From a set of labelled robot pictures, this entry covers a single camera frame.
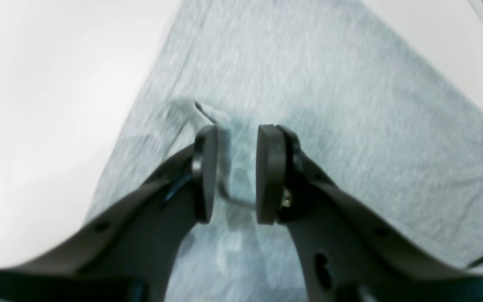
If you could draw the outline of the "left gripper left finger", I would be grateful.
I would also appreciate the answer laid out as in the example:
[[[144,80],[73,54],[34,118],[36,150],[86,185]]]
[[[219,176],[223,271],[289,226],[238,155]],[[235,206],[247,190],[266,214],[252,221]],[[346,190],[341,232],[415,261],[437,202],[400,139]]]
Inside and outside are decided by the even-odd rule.
[[[213,212],[218,128],[43,255],[0,269],[6,302],[162,302],[182,241]]]

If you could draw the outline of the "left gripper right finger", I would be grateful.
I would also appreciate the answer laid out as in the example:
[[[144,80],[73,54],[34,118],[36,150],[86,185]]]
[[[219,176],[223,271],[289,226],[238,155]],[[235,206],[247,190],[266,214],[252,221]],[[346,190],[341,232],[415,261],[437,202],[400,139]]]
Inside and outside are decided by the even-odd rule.
[[[414,245],[337,187],[284,126],[257,129],[256,218],[287,228],[311,302],[483,302],[483,274]]]

